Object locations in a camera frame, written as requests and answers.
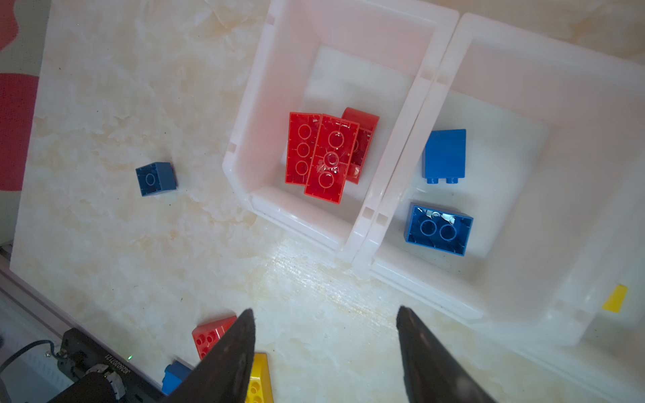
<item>yellow block stud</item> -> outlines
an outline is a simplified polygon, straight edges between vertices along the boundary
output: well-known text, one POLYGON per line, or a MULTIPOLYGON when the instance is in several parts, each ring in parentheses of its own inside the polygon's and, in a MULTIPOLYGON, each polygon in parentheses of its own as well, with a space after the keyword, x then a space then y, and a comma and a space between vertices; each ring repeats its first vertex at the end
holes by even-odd
POLYGON ((269 360, 264 353, 255 353, 251 379, 248 382, 246 403, 273 403, 271 377, 269 377, 269 360))
POLYGON ((613 293, 607 299, 607 302, 604 303, 602 308, 609 312, 620 312, 622 308, 622 301, 625 300, 625 295, 627 295, 627 287, 622 284, 618 284, 613 290, 613 293))

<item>blue building block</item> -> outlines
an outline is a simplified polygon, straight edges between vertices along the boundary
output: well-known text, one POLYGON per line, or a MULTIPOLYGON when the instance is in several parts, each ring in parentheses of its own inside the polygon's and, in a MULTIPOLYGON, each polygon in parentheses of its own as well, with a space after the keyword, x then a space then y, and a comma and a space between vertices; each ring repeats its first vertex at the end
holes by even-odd
POLYGON ((466 129, 430 133, 423 156, 423 177, 428 183, 457 183, 466 176, 466 129))
POLYGON ((410 204, 406 242, 456 255, 466 253, 473 218, 446 210, 410 204))
POLYGON ((190 371, 190 368, 178 361, 167 366, 165 371, 166 376, 164 376, 161 381, 161 392, 165 395, 171 394, 172 391, 177 389, 177 386, 186 379, 188 374, 190 374, 190 371))
POLYGON ((142 196, 155 195, 177 189, 175 173, 170 162, 153 162, 137 168, 137 179, 142 196))

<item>blue block in bin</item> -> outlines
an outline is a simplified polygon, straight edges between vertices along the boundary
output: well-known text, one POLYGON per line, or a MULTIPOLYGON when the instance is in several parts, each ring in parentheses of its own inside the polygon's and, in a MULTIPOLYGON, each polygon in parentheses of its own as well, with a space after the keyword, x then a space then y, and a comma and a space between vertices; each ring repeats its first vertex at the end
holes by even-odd
POLYGON ((166 375, 163 377, 163 381, 161 381, 161 392, 169 395, 190 374, 190 368, 175 361, 166 367, 165 372, 166 375))
POLYGON ((466 129, 432 131, 422 160, 428 183, 457 183, 466 176, 466 129))
POLYGON ((155 195, 177 189, 175 173, 170 162, 153 162, 137 168, 137 179, 142 196, 155 195))
POLYGON ((467 215, 410 205, 406 242, 463 256, 473 218, 467 215))

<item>black cable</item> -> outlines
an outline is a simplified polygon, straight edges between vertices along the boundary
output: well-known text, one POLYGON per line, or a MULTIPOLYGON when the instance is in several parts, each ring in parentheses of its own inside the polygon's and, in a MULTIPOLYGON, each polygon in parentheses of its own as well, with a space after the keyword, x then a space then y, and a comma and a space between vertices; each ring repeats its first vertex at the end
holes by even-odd
POLYGON ((15 361, 16 358, 20 357, 22 354, 25 354, 28 350, 40 346, 41 344, 46 344, 49 343, 49 350, 52 352, 52 357, 58 359, 56 355, 54 354, 54 342, 51 340, 38 340, 33 343, 27 344, 25 347, 21 348, 20 350, 16 351, 11 357, 7 358, 2 365, 0 365, 0 373, 5 370, 11 364, 13 361, 15 361))

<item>table surface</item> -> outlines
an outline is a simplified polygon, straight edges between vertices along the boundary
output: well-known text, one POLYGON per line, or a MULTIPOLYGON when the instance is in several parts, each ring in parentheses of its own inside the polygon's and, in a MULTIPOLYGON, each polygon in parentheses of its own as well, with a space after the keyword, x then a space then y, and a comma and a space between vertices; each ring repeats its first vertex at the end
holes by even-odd
MULTIPOLYGON (((442 0, 645 63, 640 0, 442 0)), ((252 307, 277 402, 406 401, 411 306, 500 402, 602 401, 243 210, 221 169, 268 0, 53 0, 11 268, 161 382, 252 307), (179 189, 141 197, 135 168, 179 189)))

